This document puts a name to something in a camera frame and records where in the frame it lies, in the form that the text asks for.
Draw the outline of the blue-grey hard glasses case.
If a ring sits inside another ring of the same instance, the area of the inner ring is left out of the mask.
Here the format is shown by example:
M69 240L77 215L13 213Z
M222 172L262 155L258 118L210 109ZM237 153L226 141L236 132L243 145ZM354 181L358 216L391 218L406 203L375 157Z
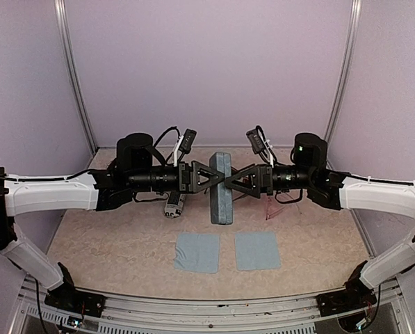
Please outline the blue-grey hard glasses case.
M224 174L225 178L231 177L231 155L226 152L216 152L209 159L209 166ZM233 196L232 190L221 182L209 190L210 218L214 225L231 225L233 223Z

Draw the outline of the pink transparent sunglasses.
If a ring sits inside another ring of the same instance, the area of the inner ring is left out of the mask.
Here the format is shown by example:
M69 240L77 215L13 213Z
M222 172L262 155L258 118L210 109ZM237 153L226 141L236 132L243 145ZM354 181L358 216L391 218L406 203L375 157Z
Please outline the pink transparent sunglasses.
M287 209L295 208L300 212L298 203L280 203L276 201L274 197L267 196L265 203L265 220L269 221L281 213L285 212Z

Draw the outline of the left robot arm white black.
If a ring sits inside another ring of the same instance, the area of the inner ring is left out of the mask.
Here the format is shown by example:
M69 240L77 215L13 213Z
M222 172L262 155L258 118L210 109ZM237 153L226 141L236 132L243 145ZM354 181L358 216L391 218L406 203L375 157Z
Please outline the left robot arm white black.
M0 253L33 276L69 310L82 295L67 268L51 261L15 224L31 212L68 209L110 211L136 200L138 193L199 193L221 183L224 173L198 161L167 165L152 136L133 133L117 142L115 159L105 169L74 175L26 177L0 167Z

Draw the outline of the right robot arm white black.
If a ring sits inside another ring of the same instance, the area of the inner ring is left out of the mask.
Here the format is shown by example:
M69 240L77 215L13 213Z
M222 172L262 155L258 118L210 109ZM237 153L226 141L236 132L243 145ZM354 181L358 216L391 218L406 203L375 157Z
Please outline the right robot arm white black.
M225 178L225 186L260 198L297 189L300 196L326 209L365 209L415 220L415 181L362 177L327 168L327 142L312 133L295 136L290 165L258 164ZM341 292L340 302L354 309L399 273L415 266L415 228L396 245L360 264Z

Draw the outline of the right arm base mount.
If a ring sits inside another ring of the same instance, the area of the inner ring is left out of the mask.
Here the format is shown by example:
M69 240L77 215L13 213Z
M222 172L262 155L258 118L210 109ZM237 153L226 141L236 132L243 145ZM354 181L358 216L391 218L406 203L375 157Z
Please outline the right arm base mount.
M316 297L321 317L337 315L376 304L377 297L373 288L368 288L360 280L361 270L367 261L359 264L344 284L344 289L319 294Z

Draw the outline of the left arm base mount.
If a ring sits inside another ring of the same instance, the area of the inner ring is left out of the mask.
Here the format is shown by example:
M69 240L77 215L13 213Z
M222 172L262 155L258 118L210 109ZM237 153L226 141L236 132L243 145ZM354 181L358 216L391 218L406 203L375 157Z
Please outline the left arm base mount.
M101 294L84 292L74 286L68 269L58 263L63 277L60 285L54 289L48 289L44 303L48 306L58 308L81 316L100 318L105 306L106 297Z

